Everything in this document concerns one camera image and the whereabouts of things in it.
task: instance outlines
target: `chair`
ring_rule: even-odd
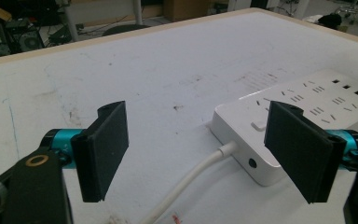
[[[335,13],[339,14],[341,12],[345,12],[345,18],[349,18],[350,16],[352,16],[350,24],[354,24],[354,21],[356,20],[356,15],[358,15],[358,8],[356,7],[357,2],[358,0],[353,0],[347,7],[339,7],[336,9]]]
[[[131,26],[130,30],[145,28],[142,21],[141,0],[98,0],[73,3],[64,10],[74,41],[79,40],[76,25],[84,22],[135,15],[136,24]]]

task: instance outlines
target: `socket hole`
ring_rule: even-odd
[[[252,168],[257,168],[257,162],[255,162],[254,159],[249,159],[249,165],[250,165]]]

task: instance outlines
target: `teal joint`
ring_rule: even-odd
[[[57,154],[64,154],[71,159],[69,164],[66,164],[62,168],[65,169],[75,169],[76,163],[74,158],[74,151],[71,145],[71,138],[79,133],[83,129],[61,129],[54,136],[53,142],[51,144],[51,149],[54,150]]]
[[[344,149],[342,162],[339,165],[340,168],[347,170],[353,170],[353,167],[358,165],[358,146],[353,136],[345,130],[326,130],[328,133],[341,137],[347,141],[347,145]]]

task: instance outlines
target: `electrical outlet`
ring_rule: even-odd
[[[358,131],[358,82],[332,70],[219,105],[213,113],[213,134],[222,144],[234,140],[240,146],[234,158],[262,186],[273,185],[286,176],[264,146],[271,100],[300,107],[304,117],[323,129]]]

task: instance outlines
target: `floor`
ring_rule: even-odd
[[[334,12],[338,7],[347,6],[347,2],[337,1],[337,0],[310,0],[308,8],[305,12],[304,17],[310,17],[315,15],[329,15],[330,13]],[[297,4],[288,4],[286,0],[281,0],[281,4],[279,8],[275,8],[274,11],[286,16],[289,16],[290,13],[296,12]],[[351,19],[342,18],[342,23],[344,27],[348,27],[346,31],[352,35],[358,35],[358,22],[356,21],[354,24],[350,24]],[[157,26],[165,23],[169,23],[170,21],[164,18],[152,18],[152,19],[145,19],[144,23],[149,26]],[[111,24],[100,25],[100,26],[93,26],[93,27],[86,27],[80,33],[80,39],[92,39],[97,38],[102,35],[102,33],[118,24],[122,24],[123,22],[114,22]],[[44,27],[41,31],[42,39],[44,40],[45,44],[48,46],[48,36],[54,34],[55,31],[59,30],[62,26],[52,26],[52,27]]]

